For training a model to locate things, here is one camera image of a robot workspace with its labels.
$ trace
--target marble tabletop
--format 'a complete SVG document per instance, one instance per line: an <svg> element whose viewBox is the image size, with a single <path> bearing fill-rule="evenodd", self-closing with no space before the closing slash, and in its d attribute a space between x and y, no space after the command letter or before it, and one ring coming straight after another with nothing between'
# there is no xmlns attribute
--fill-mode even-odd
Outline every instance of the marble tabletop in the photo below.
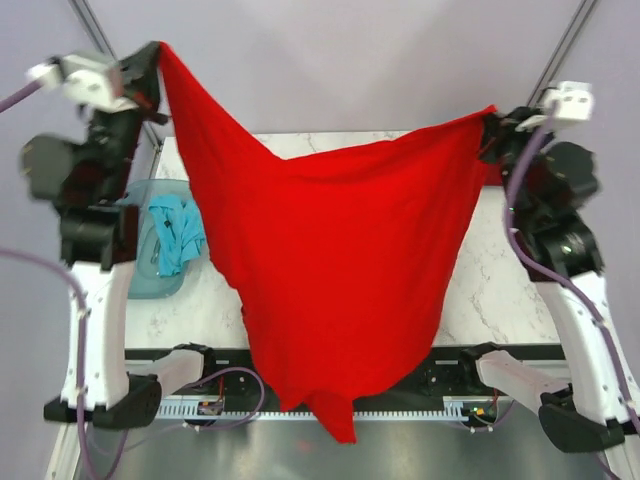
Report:
<svg viewBox="0 0 640 480"><path fill-rule="evenodd" d="M402 132L257 135L282 158L382 139ZM187 180L175 138L165 140L156 178ZM501 189L485 188L460 249L436 345L557 343L542 299L510 250L502 229ZM171 348L194 342L248 348L240 298L208 260L189 265L182 288L168 298L127 302L126 347Z"/></svg>

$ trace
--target blue cloth in bin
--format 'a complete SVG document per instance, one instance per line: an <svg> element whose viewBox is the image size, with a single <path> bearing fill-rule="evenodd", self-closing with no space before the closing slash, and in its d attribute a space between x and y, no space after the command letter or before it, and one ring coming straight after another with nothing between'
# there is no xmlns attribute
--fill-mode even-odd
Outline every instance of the blue cloth in bin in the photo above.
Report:
<svg viewBox="0 0 640 480"><path fill-rule="evenodd" d="M198 258L205 242L200 210L193 200L178 195L157 195L149 202L160 249L158 274L177 275L189 260Z"/></svg>

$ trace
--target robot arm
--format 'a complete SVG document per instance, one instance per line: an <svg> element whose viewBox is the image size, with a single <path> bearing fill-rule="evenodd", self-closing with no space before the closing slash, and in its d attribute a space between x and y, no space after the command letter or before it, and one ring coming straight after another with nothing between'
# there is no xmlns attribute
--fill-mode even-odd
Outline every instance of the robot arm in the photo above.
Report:
<svg viewBox="0 0 640 480"><path fill-rule="evenodd" d="M545 93L537 108L522 107L506 117L487 119L482 159L498 163L505 189L518 158L559 102L559 126L588 120L592 96L588 85L564 82ZM544 139L544 146L553 133ZM465 352L470 379L494 387L536 413L542 427L563 452L605 451L620 478L640 478L638 436L630 415L640 391L622 352L606 298L604 266L595 238L578 209L598 189L591 152L561 142L538 153L517 192L513 209L520 249L529 259L571 282L600 313L597 321L576 294L523 261L530 280L553 317L571 371L571 384L559 382L519 361L495 345ZM623 379L629 386L621 385Z"/></svg>
<svg viewBox="0 0 640 480"><path fill-rule="evenodd" d="M86 289L87 311L78 311L72 294L67 376L60 396L44 408L46 420L76 421L81 394L84 418L95 427L143 427L155 418L163 396L215 368L211 349L180 345L144 370L125 369L139 209L118 200L125 195L142 123L168 121L157 112L158 55L157 43L120 62L80 52L28 72L45 88L62 87L76 104L94 109L84 143L38 135L22 152L31 196L50 202L59 214L61 260Z"/></svg>

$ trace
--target ruler strip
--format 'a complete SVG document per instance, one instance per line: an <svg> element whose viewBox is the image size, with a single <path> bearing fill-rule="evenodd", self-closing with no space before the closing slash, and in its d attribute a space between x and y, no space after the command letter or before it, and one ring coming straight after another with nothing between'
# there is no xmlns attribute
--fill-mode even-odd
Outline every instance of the ruler strip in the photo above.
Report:
<svg viewBox="0 0 640 480"><path fill-rule="evenodd" d="M437 421L465 422L469 418L462 414L463 403L444 401L442 410L355 412L354 420L366 421ZM157 420L240 420L250 412L224 412L217 396L170 396L162 400ZM311 412L260 412L254 420L298 420L313 421Z"/></svg>

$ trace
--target gray floor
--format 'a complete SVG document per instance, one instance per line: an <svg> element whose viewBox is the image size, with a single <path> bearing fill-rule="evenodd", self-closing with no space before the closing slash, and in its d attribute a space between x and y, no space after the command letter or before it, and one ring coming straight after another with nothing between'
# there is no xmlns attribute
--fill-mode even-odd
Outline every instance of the gray floor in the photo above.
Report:
<svg viewBox="0 0 640 480"><path fill-rule="evenodd" d="M154 429L130 435L137 441ZM115 480L440 480L602 479L592 456L564 455L536 417L516 407L494 433L470 435L442 424L370 422L358 444L337 445L313 422L254 422L246 428L195 434L180 429L127 453ZM114 448L114 436L98 444ZM94 455L100 472L110 459ZM76 480L84 480L82 471Z"/></svg>

